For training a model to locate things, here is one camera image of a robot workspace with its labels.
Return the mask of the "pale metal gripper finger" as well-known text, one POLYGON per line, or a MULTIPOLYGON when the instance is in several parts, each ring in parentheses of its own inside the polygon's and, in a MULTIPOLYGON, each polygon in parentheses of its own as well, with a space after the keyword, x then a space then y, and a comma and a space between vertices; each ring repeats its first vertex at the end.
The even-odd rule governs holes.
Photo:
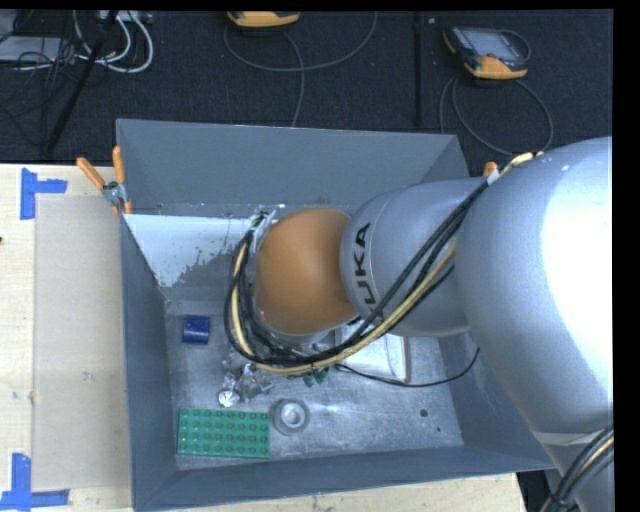
POLYGON ((248 403, 258 395, 269 394, 273 387, 274 384, 271 381, 260 376, 226 376, 222 389, 218 393, 218 403, 220 406, 248 403))
POLYGON ((226 372, 236 376, 254 375, 258 370, 256 363, 231 349, 222 359, 221 366, 226 372))

